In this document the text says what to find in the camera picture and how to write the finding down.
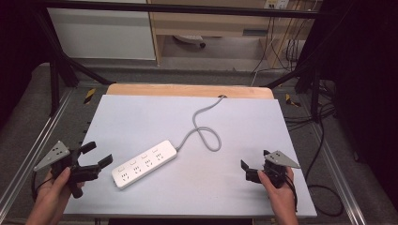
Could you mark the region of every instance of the person's left hand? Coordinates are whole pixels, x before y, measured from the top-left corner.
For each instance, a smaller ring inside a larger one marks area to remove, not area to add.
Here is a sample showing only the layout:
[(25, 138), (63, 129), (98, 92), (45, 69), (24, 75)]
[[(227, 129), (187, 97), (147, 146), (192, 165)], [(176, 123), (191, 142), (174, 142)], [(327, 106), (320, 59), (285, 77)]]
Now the person's left hand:
[[(32, 212), (29, 215), (26, 224), (57, 224), (64, 214), (67, 207), (70, 190), (66, 186), (70, 176), (70, 168), (67, 167), (54, 180), (50, 180), (43, 184), (38, 190), (38, 197)], [(51, 179), (50, 172), (47, 173), (44, 180)]]

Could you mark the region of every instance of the white tabletop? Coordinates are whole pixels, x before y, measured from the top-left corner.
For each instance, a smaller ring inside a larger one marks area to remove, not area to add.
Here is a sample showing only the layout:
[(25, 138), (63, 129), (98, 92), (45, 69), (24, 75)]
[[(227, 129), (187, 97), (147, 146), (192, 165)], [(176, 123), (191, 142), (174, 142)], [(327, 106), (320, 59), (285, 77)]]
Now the white tabletop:
[[(298, 161), (277, 100), (223, 99), (197, 116), (198, 126), (213, 128), (220, 135), (220, 151), (207, 150), (194, 133), (172, 161), (123, 190), (114, 184), (112, 169), (164, 140), (180, 145), (193, 128), (192, 115), (217, 100), (103, 96), (84, 139), (84, 143), (96, 142), (97, 148), (79, 162), (81, 166), (96, 164), (109, 154), (114, 162), (102, 170), (99, 179), (86, 182), (83, 197), (71, 199), (65, 213), (113, 218), (273, 215), (264, 187), (245, 180), (240, 160), (261, 169), (266, 149), (280, 150)], [(211, 146), (217, 146), (212, 135), (205, 136)], [(298, 217), (315, 217), (302, 171), (294, 169), (294, 173)]]

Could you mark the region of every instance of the floor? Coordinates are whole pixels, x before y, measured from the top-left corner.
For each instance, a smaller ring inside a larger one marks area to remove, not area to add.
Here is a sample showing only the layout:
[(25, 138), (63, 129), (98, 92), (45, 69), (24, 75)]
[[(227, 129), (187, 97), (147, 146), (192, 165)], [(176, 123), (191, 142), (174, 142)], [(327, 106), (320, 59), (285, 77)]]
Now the floor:
[[(106, 63), (96, 64), (95, 61), (90, 61), (91, 65), (88, 66), (99, 75), (120, 83), (258, 86), (269, 83), (288, 72), (287, 69), (274, 69), (252, 73), (257, 65), (259, 65), (257, 69), (268, 69), (267, 61), (260, 61), (262, 50), (258, 39), (206, 37), (205, 42), (207, 46), (201, 49), (199, 46), (181, 43), (172, 37), (168, 37), (164, 46), (163, 60), (157, 66), (126, 61), (117, 62), (117, 67), (112, 62), (113, 66), (108, 67)], [(281, 60), (285, 66), (288, 65), (285, 59), (281, 58)], [(79, 74), (79, 78), (82, 82), (77, 89), (62, 88), (62, 90), (73, 92), (70, 103), (57, 122), (57, 128), (51, 131), (52, 135), (48, 137), (47, 143), (40, 146), (41, 148), (46, 149), (56, 139), (65, 140), (69, 143), (69, 147), (73, 148), (79, 146), (79, 142), (84, 139), (84, 130), (89, 127), (87, 122), (90, 121), (95, 112), (100, 101), (100, 95), (106, 91), (106, 87), (87, 79), (85, 75)], [(292, 79), (273, 90), (275, 97), (280, 101), (283, 115), (286, 117), (308, 115), (308, 109), (304, 105), (309, 99), (309, 94), (297, 95), (294, 91), (296, 81), (296, 79)], [(325, 85), (332, 85), (332, 83), (326, 82)], [(97, 88), (96, 95), (89, 105), (82, 104), (87, 91), (93, 86)], [(7, 208), (6, 221), (8, 223), (4, 224), (11, 224), (12, 220), (23, 222), (33, 204), (29, 194), (29, 172), (25, 172), (26, 177), (24, 179), (26, 181), (21, 181), (20, 189), (9, 187), (8, 184), (15, 181), (15, 174), (19, 174), (20, 166), (25, 157), (31, 153), (32, 146), (38, 145), (36, 143), (37, 137), (49, 120), (50, 93), (48, 68), (45, 66), (38, 67), (21, 102), (14, 110), (9, 122), (0, 131), (0, 160), (7, 162), (1, 167), (0, 172), (3, 181), (0, 184), (0, 193), (3, 196), (1, 201), (5, 200), (6, 196), (3, 194), (9, 193), (10, 189), (15, 189), (17, 192), (15, 199), (10, 200), (14, 204)], [(285, 99), (286, 94), (291, 97), (291, 101), (288, 103)], [(328, 99), (322, 97), (320, 101), (325, 104)], [(391, 206), (370, 169), (366, 164), (354, 160), (353, 152), (339, 124), (338, 117), (330, 116), (325, 119), (324, 124), (326, 145), (336, 157), (339, 168), (352, 190), (366, 224), (398, 224), (396, 210)], [(319, 145), (316, 128), (316, 125), (309, 124), (290, 131), (303, 170), (308, 169)], [(308, 183), (322, 184), (336, 191), (336, 180), (331, 175), (327, 159), (328, 155), (324, 153), (319, 156)], [(320, 209), (331, 213), (340, 210), (338, 199), (330, 191), (315, 188), (311, 192), (315, 205)], [(301, 219), (300, 223), (355, 224), (350, 219), (349, 213), (344, 210), (338, 217), (329, 217), (318, 212), (318, 217)], [(90, 217), (73, 217), (67, 218), (64, 224), (93, 223), (93, 219)], [(270, 219), (257, 219), (255, 221), (255, 224), (271, 223)]]

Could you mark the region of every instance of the white power strip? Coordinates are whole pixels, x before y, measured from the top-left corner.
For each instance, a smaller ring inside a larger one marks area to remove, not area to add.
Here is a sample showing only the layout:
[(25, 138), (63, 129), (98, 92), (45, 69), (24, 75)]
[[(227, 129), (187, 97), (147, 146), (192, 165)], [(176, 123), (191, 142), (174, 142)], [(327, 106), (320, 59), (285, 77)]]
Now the white power strip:
[(118, 188), (125, 188), (175, 157), (176, 149), (164, 141), (113, 169), (112, 177)]

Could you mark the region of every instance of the yellow and black tape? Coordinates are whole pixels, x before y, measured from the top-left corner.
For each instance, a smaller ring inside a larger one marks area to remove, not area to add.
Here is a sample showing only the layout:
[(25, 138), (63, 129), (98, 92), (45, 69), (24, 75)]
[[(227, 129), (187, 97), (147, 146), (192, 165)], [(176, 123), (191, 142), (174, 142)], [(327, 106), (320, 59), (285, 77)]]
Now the yellow and black tape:
[(289, 94), (286, 94), (286, 104), (294, 105), (296, 107), (301, 107), (301, 104), (299, 102), (292, 101)]
[(87, 95), (85, 96), (85, 99), (84, 99), (84, 102), (83, 102), (84, 105), (87, 105), (87, 104), (90, 103), (91, 98), (94, 96), (94, 93), (96, 93), (96, 89), (95, 89), (95, 88), (91, 88), (91, 89), (87, 92)]

